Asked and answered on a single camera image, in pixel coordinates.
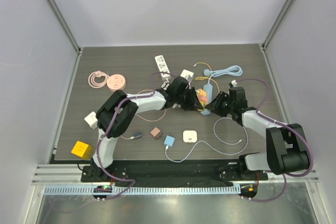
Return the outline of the light blue charger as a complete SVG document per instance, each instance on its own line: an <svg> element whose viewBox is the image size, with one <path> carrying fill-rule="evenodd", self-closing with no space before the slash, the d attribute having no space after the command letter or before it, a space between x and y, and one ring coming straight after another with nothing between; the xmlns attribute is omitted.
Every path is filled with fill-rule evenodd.
<svg viewBox="0 0 336 224"><path fill-rule="evenodd" d="M175 138L172 136L167 135L164 140L164 145L166 148L172 147L174 145Z"/></svg>

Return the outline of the yellow plug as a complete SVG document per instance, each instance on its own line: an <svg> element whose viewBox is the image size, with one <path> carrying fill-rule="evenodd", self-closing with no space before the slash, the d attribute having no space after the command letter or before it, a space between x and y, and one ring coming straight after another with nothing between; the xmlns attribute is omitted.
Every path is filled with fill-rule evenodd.
<svg viewBox="0 0 336 224"><path fill-rule="evenodd" d="M206 97L206 92L203 89L197 89L196 93L198 97Z"/></svg>

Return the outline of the round pink power socket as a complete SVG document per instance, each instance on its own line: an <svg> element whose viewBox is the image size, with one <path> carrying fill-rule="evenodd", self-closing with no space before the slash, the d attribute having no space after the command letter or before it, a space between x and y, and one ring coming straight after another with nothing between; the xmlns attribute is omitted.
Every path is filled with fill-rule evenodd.
<svg viewBox="0 0 336 224"><path fill-rule="evenodd" d="M125 86L126 80L121 74L113 74L107 79L107 87L112 92L123 90Z"/></svg>

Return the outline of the small pink charger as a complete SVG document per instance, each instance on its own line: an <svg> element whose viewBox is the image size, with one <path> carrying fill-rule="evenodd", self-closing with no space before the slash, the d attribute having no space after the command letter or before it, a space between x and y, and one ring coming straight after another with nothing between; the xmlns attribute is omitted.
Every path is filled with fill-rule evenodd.
<svg viewBox="0 0 336 224"><path fill-rule="evenodd" d="M162 132L159 128L155 127L155 128L150 132L150 134L151 134L156 140L158 140L158 139L163 135L163 132Z"/></svg>

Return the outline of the white wall adapter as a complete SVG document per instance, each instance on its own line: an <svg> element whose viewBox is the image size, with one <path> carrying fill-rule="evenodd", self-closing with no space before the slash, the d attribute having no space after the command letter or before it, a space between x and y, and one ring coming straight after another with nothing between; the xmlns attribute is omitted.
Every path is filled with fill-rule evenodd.
<svg viewBox="0 0 336 224"><path fill-rule="evenodd" d="M197 132L195 130L183 131L183 142L184 143L196 143L197 142Z"/></svg>

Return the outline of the white cube plug adapter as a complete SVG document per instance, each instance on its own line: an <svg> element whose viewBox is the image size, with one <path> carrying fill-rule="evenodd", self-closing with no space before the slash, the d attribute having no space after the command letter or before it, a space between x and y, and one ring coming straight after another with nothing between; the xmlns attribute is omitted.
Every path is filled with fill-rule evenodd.
<svg viewBox="0 0 336 224"><path fill-rule="evenodd" d="M84 121L90 126L91 129L96 129L98 126L98 119L96 117L96 113L92 111L85 118Z"/></svg>

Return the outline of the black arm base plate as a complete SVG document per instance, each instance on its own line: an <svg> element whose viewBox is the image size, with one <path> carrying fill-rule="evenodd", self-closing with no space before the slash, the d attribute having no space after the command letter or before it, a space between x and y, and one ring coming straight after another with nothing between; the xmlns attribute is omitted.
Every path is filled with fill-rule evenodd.
<svg viewBox="0 0 336 224"><path fill-rule="evenodd" d="M169 160L119 160L105 170L122 179L115 179L116 185L126 186L127 179L134 179L135 187L216 186L241 180L268 179L261 170L244 169L237 159L194 159L181 163Z"/></svg>

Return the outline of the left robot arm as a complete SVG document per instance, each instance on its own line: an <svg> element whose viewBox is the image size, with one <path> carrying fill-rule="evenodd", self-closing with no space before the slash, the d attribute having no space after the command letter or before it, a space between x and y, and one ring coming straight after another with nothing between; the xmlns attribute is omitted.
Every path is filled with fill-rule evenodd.
<svg viewBox="0 0 336 224"><path fill-rule="evenodd" d="M96 114L99 138L90 164L93 176L100 182L111 177L109 166L113 163L117 140L137 114L169 109L176 104L184 111L203 108L196 90L181 76L174 78L166 88L149 93L126 94L118 90L112 94Z"/></svg>

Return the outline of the yellow cube plug adapter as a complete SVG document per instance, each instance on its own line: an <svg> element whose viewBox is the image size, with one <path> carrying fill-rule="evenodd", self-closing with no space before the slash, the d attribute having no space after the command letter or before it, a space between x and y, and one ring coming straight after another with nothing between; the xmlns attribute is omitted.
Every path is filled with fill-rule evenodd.
<svg viewBox="0 0 336 224"><path fill-rule="evenodd" d="M81 159L89 159L92 154L92 147L87 143L77 141L71 153Z"/></svg>

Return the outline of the white power strip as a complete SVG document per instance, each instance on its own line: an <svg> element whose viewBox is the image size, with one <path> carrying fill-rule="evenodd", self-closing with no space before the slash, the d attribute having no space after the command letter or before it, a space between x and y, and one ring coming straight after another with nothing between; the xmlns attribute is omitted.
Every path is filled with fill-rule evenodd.
<svg viewBox="0 0 336 224"><path fill-rule="evenodd" d="M161 79L164 81L169 81L171 78L170 70L167 66L164 56L163 55L155 56L154 60L155 60L157 69L160 73Z"/></svg>

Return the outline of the blue power strip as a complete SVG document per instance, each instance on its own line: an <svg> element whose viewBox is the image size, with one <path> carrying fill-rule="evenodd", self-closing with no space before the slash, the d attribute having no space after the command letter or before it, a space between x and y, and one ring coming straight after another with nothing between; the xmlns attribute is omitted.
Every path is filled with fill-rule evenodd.
<svg viewBox="0 0 336 224"><path fill-rule="evenodd" d="M205 92L206 102L204 106L208 105L212 101L212 94L213 94L213 85L209 82L203 86L203 90ZM206 116L209 115L211 112L209 109L204 108L203 111L201 111L201 114Z"/></svg>

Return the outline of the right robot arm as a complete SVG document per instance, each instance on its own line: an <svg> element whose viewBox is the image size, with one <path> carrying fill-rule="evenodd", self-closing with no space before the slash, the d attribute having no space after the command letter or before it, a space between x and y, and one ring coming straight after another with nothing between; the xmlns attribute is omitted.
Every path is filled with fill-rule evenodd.
<svg viewBox="0 0 336 224"><path fill-rule="evenodd" d="M231 87L227 93L220 92L205 108L221 117L230 115L240 126L265 138L264 153L239 157L242 163L236 169L241 179L250 179L256 170L292 177L303 177L311 172L313 158L302 126L279 122L248 106L244 88Z"/></svg>

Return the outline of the white cube socket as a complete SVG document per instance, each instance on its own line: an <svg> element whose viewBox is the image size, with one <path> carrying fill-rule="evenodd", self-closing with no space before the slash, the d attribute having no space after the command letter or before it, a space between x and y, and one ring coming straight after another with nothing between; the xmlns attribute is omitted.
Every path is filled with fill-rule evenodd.
<svg viewBox="0 0 336 224"><path fill-rule="evenodd" d="M194 72L184 69L180 76L185 78L188 82L192 82L194 79Z"/></svg>

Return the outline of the pink plug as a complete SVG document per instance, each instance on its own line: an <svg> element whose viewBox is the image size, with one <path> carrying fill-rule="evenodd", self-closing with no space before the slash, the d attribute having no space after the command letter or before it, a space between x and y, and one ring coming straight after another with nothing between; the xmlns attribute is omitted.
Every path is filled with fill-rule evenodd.
<svg viewBox="0 0 336 224"><path fill-rule="evenodd" d="M204 102L204 103L207 103L208 102L208 98L206 97L206 96L200 96L199 97L199 100L201 101L201 102Z"/></svg>

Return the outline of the dark grey charger plug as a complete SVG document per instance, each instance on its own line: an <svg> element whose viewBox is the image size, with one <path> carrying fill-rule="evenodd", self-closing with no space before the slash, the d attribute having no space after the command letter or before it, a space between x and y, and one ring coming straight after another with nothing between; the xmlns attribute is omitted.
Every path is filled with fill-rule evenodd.
<svg viewBox="0 0 336 224"><path fill-rule="evenodd" d="M133 139L139 139L139 138L141 138L142 137L142 133L141 132L136 132L136 133L134 133L134 135L133 135Z"/></svg>

